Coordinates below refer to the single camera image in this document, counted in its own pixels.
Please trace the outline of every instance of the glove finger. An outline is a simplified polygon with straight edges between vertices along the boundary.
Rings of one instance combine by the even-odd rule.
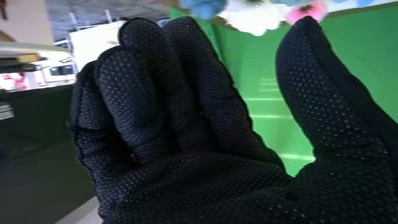
[[[198,101],[184,75],[182,65],[166,39],[164,30],[146,19],[134,19],[120,31],[125,48],[143,52],[159,101],[169,112],[169,126],[178,136],[182,150],[216,147],[210,127],[200,116]]]
[[[397,139],[397,123],[335,55],[312,17],[297,22],[280,46],[278,78],[317,155]]]
[[[97,63],[97,83],[107,108],[138,162],[148,164],[178,152],[150,76],[150,61],[123,47],[106,51]]]
[[[248,106],[196,20],[180,18],[164,29],[223,152],[283,167],[281,159],[253,131]]]
[[[100,181],[102,177],[120,175],[138,164],[114,128],[93,72],[95,62],[79,73],[68,128],[79,149],[79,162]]]
[[[319,205],[337,223],[397,220],[390,143],[379,124],[395,122],[335,55],[312,17],[296,24],[278,51],[278,79],[292,113],[315,146],[317,161],[290,183],[292,198]]]

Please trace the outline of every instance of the ceiling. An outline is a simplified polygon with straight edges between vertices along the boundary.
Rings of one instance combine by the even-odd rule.
[[[113,18],[145,17],[157,20],[169,16],[169,8],[157,0],[47,0],[47,5],[56,40],[66,39],[70,31],[77,30],[72,13],[79,26],[107,22],[106,10]]]

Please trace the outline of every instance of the gloved hand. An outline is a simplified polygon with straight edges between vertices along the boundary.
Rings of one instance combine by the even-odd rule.
[[[134,19],[90,63],[70,130],[106,223],[397,223],[397,133],[315,20],[285,37],[278,77],[317,161],[296,178],[191,18]]]

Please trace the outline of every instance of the flower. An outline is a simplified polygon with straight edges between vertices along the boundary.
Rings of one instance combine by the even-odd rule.
[[[328,16],[328,6],[322,2],[313,2],[303,6],[297,6],[289,15],[287,21],[294,25],[296,22],[306,17],[312,16],[321,22]]]

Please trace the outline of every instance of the perforated fabric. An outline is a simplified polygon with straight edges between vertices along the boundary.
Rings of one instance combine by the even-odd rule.
[[[136,19],[120,39],[79,74],[70,119],[106,223],[398,223],[397,124],[315,20],[299,21],[278,53],[317,155],[296,178],[196,21],[162,30]]]

